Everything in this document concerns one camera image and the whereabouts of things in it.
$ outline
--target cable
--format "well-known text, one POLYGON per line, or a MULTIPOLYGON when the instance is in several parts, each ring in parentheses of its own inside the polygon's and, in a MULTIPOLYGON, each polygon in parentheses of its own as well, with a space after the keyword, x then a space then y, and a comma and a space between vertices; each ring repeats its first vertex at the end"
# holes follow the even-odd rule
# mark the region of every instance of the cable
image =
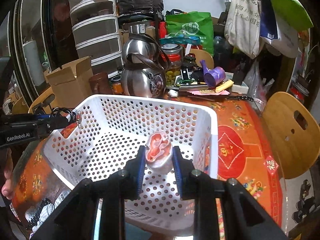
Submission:
POLYGON ((51 114, 50 114, 50 117, 54 117, 56 116, 57 114, 60 114, 61 112, 64 112, 68 115, 70 115, 70 121, 69 121, 69 124, 72 124, 74 122, 76 122, 77 118, 76 118, 76 113, 73 112, 70 108, 65 108, 65 107, 55 107, 51 114))

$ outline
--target jar of pickles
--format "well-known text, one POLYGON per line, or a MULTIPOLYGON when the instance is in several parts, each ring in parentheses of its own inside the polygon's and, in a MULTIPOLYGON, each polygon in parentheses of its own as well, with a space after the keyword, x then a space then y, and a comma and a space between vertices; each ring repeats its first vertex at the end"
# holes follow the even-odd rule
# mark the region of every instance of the jar of pickles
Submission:
POLYGON ((181 57, 179 54, 168 55, 171 61, 171 68, 166 71, 167 76, 167 86, 173 86, 176 77, 181 75, 181 57))

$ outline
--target green bag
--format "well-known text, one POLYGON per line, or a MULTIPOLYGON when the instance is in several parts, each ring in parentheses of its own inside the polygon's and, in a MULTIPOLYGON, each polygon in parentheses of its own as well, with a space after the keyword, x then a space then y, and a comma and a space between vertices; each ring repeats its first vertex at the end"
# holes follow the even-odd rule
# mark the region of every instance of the green bag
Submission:
POLYGON ((312 28, 312 21, 298 0, 271 0, 272 7, 296 31, 312 28))
POLYGON ((213 24, 211 14, 206 12, 189 12, 166 15, 167 33, 182 31, 185 35, 197 36, 203 50, 213 55, 213 24))

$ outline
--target teal bag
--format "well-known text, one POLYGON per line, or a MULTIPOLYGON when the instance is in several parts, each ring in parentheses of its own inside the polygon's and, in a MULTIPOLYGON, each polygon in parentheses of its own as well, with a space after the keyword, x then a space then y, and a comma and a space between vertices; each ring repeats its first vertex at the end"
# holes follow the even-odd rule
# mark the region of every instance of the teal bag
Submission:
POLYGON ((213 24, 208 12, 189 12, 166 15, 167 33, 183 32, 185 36, 198 36, 203 50, 213 56, 213 24))

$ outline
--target bolt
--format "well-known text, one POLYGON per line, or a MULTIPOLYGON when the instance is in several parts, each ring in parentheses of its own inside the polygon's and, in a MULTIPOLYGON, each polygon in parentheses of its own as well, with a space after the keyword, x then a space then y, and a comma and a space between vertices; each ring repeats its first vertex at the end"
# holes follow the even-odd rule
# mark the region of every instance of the bolt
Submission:
POLYGON ((192 174, 193 176, 195 176, 195 177, 198 177, 198 176, 200 176, 200 175, 201 175, 201 171, 200 171, 200 170, 195 169, 195 170, 191 171, 191 174, 192 174))
POLYGON ((234 186, 238 183, 238 181, 235 178, 230 178, 230 179, 228 179, 228 183, 231 184, 232 186, 234 186))
POLYGON ((119 176, 121 176, 121 177, 126 177, 127 175, 128 175, 128 171, 126 171, 126 170, 119 170, 119 176))

